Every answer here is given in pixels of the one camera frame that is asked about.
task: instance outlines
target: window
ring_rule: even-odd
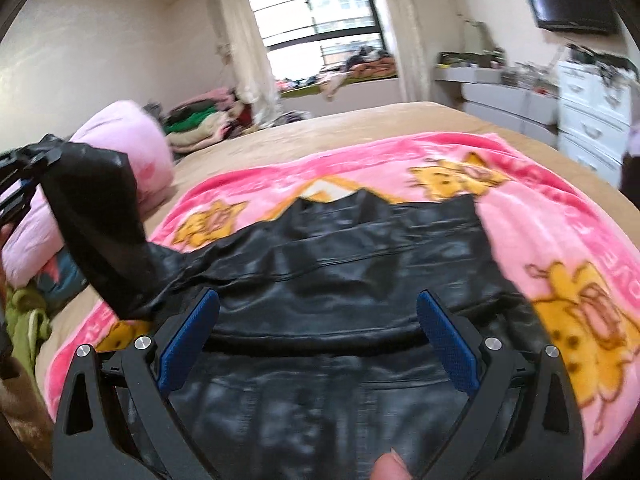
[[[371,0],[249,0],[276,79],[301,80],[362,46],[384,48]]]

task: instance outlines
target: blue gripper pad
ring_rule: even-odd
[[[220,299],[208,290],[160,356],[158,390],[163,397],[184,386],[219,313]]]
[[[436,299],[426,290],[418,295],[418,322],[429,338],[449,379],[459,392],[478,391],[478,361]]]

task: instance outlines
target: drawer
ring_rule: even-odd
[[[559,141],[560,152],[593,171],[602,180],[609,182],[616,189],[620,186],[620,174],[622,165],[606,155],[591,153],[585,146],[581,145],[579,139],[575,139],[570,134],[560,132]]]
[[[585,106],[591,104],[593,74],[562,66],[558,69],[558,78],[562,99],[580,103]]]
[[[578,137],[592,150],[604,152],[622,161],[629,126],[615,119],[604,120],[589,115],[570,103],[560,103],[560,129]]]
[[[593,107],[625,124],[631,124],[631,88],[624,81],[605,85],[601,77],[594,78]]]

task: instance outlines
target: blue cloth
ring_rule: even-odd
[[[88,284],[66,248],[49,260],[33,281],[47,302],[47,313],[50,316],[62,310]]]

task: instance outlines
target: fingernail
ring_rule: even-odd
[[[402,469],[408,472],[408,469],[406,468],[406,464],[404,463],[404,460],[402,460],[402,457],[398,455],[398,453],[396,453],[396,450],[393,448],[391,448],[391,456],[396,462],[398,462],[398,465],[402,466]]]

